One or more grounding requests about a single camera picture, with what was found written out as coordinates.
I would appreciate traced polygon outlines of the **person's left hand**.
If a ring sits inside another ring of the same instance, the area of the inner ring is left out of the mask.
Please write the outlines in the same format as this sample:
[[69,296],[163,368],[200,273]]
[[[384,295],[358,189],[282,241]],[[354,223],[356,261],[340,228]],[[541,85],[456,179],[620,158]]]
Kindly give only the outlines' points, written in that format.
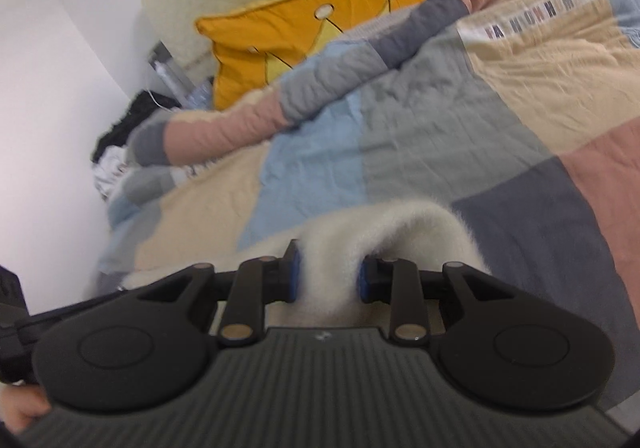
[[1,422],[13,434],[25,431],[35,420],[51,411],[46,394],[38,385],[2,385]]

